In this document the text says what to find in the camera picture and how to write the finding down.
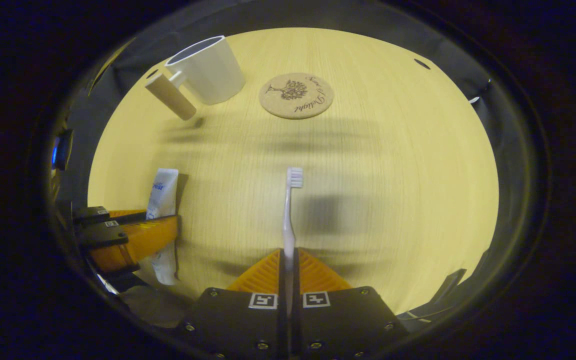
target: white cup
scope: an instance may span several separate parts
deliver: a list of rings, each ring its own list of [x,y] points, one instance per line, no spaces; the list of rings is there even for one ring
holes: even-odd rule
[[[165,64],[170,82],[182,84],[206,105],[232,98],[246,84],[224,35],[204,39],[176,53]]]

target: white toothbrush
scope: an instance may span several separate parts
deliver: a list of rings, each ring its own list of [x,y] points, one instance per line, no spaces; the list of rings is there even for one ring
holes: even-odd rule
[[[293,269],[295,267],[295,233],[290,221],[291,190],[302,187],[304,187],[304,169],[289,167],[286,171],[286,201],[283,207],[283,255],[286,260],[285,296],[288,317],[293,307]]]

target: light wood surface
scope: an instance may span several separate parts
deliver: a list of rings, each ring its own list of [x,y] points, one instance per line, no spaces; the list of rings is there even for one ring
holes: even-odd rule
[[[286,168],[298,247],[353,287],[372,286],[395,313],[432,298],[445,277],[467,278],[498,212],[496,164],[464,95],[432,61],[374,38],[282,28],[227,38],[246,85],[182,121],[147,89],[147,71],[121,101],[94,155],[88,205],[143,208],[157,168],[187,174],[179,213],[181,281],[197,298],[226,288],[280,248]],[[423,61],[430,70],[418,64]],[[312,73],[334,90],[328,110],[303,120],[266,112],[259,89],[284,73]],[[156,286],[148,261],[137,275]]]

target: white toothpaste tube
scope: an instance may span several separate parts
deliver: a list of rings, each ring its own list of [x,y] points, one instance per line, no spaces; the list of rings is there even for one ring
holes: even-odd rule
[[[177,211],[177,180],[179,170],[174,168],[160,168],[152,183],[146,219],[156,219],[174,215]],[[175,242],[167,244],[157,251],[151,258],[152,268],[158,282],[163,285],[175,284],[177,262],[175,259]]]

